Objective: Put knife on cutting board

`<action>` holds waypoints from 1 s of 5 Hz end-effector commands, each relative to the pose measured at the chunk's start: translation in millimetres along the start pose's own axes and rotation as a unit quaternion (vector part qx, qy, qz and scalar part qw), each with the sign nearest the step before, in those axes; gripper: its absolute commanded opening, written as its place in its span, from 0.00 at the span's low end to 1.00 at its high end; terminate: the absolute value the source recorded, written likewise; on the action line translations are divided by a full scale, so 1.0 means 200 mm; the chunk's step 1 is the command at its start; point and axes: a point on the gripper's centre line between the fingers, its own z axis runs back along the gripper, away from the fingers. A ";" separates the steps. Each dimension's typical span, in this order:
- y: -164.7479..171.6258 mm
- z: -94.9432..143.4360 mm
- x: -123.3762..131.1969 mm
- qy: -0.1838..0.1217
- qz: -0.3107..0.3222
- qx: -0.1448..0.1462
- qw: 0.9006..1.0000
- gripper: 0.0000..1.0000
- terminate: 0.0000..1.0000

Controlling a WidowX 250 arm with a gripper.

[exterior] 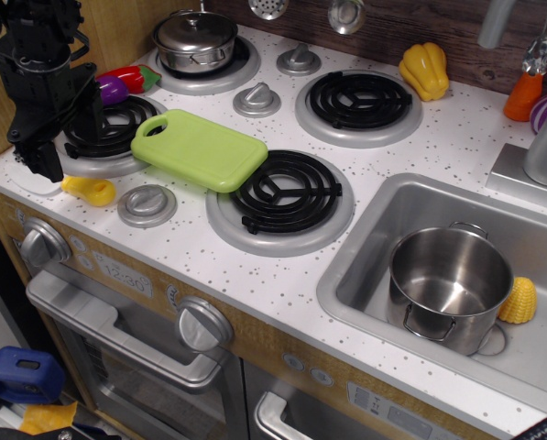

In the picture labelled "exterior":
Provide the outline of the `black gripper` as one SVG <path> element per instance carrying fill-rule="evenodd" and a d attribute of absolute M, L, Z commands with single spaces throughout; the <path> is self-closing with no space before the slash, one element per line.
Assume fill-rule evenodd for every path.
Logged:
<path fill-rule="evenodd" d="M 88 53 L 89 40 L 71 49 L 68 38 L 0 38 L 0 76 L 16 111 L 7 132 L 16 158 L 51 182 L 64 178 L 54 139 L 73 122 L 83 144 L 99 144 L 104 105 L 96 66 L 71 63 Z"/>

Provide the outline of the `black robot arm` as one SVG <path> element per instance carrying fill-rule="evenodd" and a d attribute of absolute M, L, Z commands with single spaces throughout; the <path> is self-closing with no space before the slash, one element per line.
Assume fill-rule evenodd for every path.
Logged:
<path fill-rule="evenodd" d="M 0 1 L 0 78 L 16 112 L 7 132 L 16 156 L 32 172 L 60 182 L 54 145 L 63 131 L 85 123 L 102 130 L 102 99 L 92 63 L 73 66 L 89 50 L 79 30 L 78 1 Z"/>

